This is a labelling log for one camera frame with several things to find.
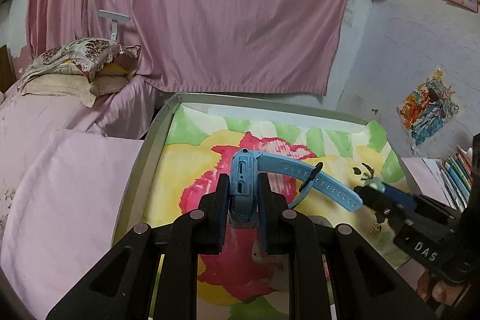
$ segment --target white bracket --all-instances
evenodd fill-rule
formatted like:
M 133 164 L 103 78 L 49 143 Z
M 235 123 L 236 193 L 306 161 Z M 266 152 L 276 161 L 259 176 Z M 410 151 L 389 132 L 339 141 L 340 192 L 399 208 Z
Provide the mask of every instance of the white bracket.
M 113 41 L 117 40 L 118 21 L 121 21 L 121 22 L 130 21 L 129 16 L 126 16 L 124 14 L 114 13 L 107 10 L 98 10 L 97 15 L 112 20 L 112 35 L 110 36 L 110 39 Z

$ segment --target human hand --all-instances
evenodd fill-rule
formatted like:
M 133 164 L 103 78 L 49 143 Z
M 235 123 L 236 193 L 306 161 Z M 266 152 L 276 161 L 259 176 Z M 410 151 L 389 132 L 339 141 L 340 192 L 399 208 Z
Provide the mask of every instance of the human hand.
M 431 296 L 435 301 L 451 306 L 462 292 L 463 287 L 463 285 L 447 285 L 444 281 L 438 281 L 431 276 L 429 271 L 426 271 L 419 278 L 416 291 L 423 301 L 427 301 Z

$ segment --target books on shelf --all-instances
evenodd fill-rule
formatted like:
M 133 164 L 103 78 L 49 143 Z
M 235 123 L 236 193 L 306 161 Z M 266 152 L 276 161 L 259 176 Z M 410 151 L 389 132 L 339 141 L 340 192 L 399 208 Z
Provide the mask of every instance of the books on shelf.
M 472 188 L 472 150 L 447 159 L 402 158 L 423 194 L 462 212 Z
M 455 208 L 464 211 L 472 190 L 472 151 L 457 146 L 457 153 L 439 161 L 440 172 L 450 200 Z

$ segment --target colorful drawing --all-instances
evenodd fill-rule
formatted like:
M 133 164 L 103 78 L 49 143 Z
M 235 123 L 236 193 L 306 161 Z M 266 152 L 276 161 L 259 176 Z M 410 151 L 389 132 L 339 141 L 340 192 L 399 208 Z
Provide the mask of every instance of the colorful drawing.
M 158 163 L 144 221 L 151 226 L 173 222 L 195 209 L 202 195 L 215 191 L 218 176 L 229 173 L 233 155 L 240 148 L 277 153 L 323 170 L 353 188 L 374 170 L 383 181 L 405 190 L 405 176 L 376 122 L 364 131 L 345 133 L 317 127 L 299 127 L 269 121 L 249 121 L 208 115 L 181 106 L 173 119 Z M 269 174 L 272 190 L 287 202 L 298 195 L 299 181 Z M 311 192 L 296 210 L 325 216 L 333 226 L 352 225 L 394 267 L 406 255 L 392 243 L 386 224 L 380 235 L 369 235 L 374 213 L 362 207 L 350 213 L 330 198 Z M 255 319 L 287 319 L 288 273 L 282 256 L 264 256 L 256 231 L 227 226 L 220 255 L 200 255 L 197 318 L 235 320 L 251 314 Z
M 445 83 L 443 71 L 438 69 L 397 110 L 415 148 L 443 128 L 459 109 L 459 99 L 452 85 Z

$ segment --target green paint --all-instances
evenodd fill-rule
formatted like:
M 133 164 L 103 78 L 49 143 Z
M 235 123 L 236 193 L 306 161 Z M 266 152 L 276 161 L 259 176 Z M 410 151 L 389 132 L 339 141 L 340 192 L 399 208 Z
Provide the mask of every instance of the green paint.
M 370 121 L 367 129 L 370 132 L 368 148 L 380 152 L 387 143 L 387 131 L 376 121 Z
M 226 126 L 233 132 L 247 133 L 250 127 L 250 120 L 237 120 L 236 118 L 223 117 Z
M 317 157 L 325 156 L 325 141 L 323 140 L 323 132 L 320 128 L 310 128 L 305 135 L 307 147 Z
M 327 281 L 327 291 L 328 291 L 328 302 L 330 305 L 335 304 L 335 301 L 333 300 L 333 289 L 332 289 L 332 282 Z
M 325 132 L 335 144 L 341 157 L 353 157 L 352 140 L 349 133 L 340 132 L 339 130 L 326 130 Z
M 390 232 L 382 232 L 380 234 L 380 240 L 375 247 L 375 249 L 380 252 L 385 249 L 385 246 L 392 242 L 392 234 Z
M 186 114 L 183 106 L 179 106 L 170 126 L 165 145 L 191 144 L 200 145 L 208 137 L 203 133 Z
M 272 121 L 275 130 L 277 131 L 277 137 L 284 139 L 287 143 L 295 144 L 298 136 L 301 134 L 301 130 L 295 125 L 283 125 L 278 122 Z
M 390 151 L 385 159 L 381 174 L 385 183 L 395 183 L 405 176 L 393 151 Z
M 382 256 L 394 269 L 400 267 L 409 258 L 405 252 L 399 251 L 396 248 L 384 253 Z
M 157 300 L 157 290 L 158 290 L 159 282 L 160 282 L 160 272 L 157 273 L 157 276 L 155 278 L 155 285 L 153 286 L 152 303 L 150 304 L 150 313 L 148 314 L 149 317 L 153 317 L 153 312 L 155 310 L 155 301 Z
M 248 304 L 232 305 L 228 320 L 287 320 L 288 318 L 288 315 L 277 311 L 264 297 L 257 297 Z

